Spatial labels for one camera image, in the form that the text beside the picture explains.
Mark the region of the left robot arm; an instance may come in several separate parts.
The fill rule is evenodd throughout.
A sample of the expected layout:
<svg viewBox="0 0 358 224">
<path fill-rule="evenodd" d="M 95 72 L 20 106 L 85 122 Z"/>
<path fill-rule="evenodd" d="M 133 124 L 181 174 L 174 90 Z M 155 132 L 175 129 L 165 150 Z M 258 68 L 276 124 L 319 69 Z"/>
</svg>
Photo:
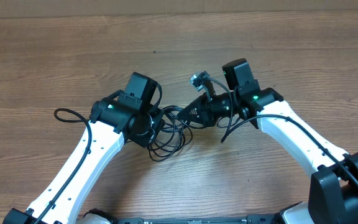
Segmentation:
<svg viewBox="0 0 358 224">
<path fill-rule="evenodd" d="M 96 101 L 89 118 L 75 113 L 85 131 L 57 176 L 25 211 L 11 209 L 4 223 L 77 223 L 78 215 L 99 176 L 132 141 L 147 147 L 164 125 L 163 111 L 151 100 L 161 91 L 155 80 L 134 72 L 124 90 Z"/>
</svg>

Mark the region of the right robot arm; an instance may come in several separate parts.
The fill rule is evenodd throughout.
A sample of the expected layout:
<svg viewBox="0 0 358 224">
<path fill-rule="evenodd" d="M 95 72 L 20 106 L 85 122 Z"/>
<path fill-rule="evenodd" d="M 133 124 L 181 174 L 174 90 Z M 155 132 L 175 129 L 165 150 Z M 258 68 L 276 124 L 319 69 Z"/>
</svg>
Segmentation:
<svg viewBox="0 0 358 224">
<path fill-rule="evenodd" d="M 201 95 L 178 115 L 187 123 L 212 127 L 238 116 L 278 142 L 310 178 L 307 202 L 270 215 L 249 215 L 246 223 L 358 223 L 358 152 L 349 154 L 304 122 L 272 88 L 261 89 L 248 61 L 240 58 L 222 67 L 224 93 L 216 80 L 198 72 L 190 83 Z"/>
</svg>

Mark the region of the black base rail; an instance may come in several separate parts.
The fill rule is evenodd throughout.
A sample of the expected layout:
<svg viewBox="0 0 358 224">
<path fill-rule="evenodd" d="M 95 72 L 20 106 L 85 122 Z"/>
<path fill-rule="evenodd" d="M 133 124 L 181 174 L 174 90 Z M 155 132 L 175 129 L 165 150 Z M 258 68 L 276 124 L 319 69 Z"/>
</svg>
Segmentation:
<svg viewBox="0 0 358 224">
<path fill-rule="evenodd" d="M 284 224 L 277 214 L 256 214 L 246 217 L 219 217 L 219 218 L 104 218 L 97 214 L 89 213 L 79 219 L 75 224 Z"/>
</svg>

